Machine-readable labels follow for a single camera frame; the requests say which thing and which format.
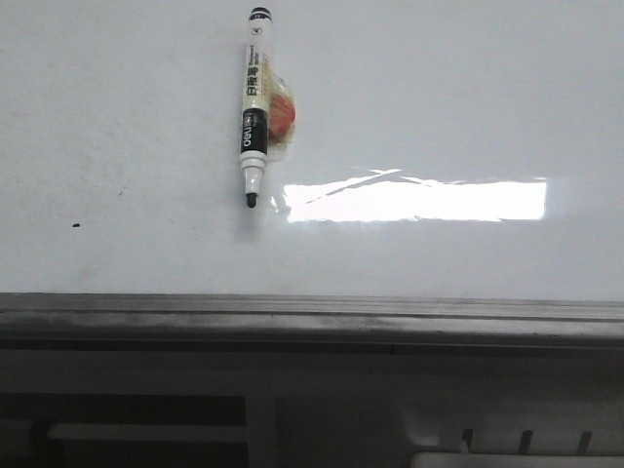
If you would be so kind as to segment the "white black whiteboard marker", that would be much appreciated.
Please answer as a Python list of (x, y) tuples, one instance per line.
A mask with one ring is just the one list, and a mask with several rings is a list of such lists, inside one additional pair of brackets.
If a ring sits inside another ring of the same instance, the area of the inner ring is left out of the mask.
[(245, 49), (239, 158), (246, 205), (250, 209), (256, 207), (268, 163), (272, 29), (270, 11), (254, 7), (249, 15)]

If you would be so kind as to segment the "red round magnet with tape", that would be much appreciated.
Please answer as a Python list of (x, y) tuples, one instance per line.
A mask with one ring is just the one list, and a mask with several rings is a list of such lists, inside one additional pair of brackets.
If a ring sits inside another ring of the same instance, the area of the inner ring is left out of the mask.
[(291, 88), (273, 71), (272, 57), (267, 54), (261, 89), (268, 108), (268, 160), (284, 161), (295, 132), (296, 104)]

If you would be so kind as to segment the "white whiteboard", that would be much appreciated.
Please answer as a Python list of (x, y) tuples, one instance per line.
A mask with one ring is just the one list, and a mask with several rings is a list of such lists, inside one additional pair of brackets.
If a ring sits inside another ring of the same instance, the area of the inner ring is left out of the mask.
[(2, 3), (3, 292), (622, 299), (621, 2), (269, 2), (251, 209), (252, 6)]

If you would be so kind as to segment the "grey aluminium whiteboard frame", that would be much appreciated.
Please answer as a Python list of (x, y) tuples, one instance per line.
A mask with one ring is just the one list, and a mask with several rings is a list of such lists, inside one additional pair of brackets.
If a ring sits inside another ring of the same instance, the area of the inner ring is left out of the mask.
[(619, 354), (615, 301), (248, 294), (1, 296), (5, 349), (408, 353), (496, 349)]

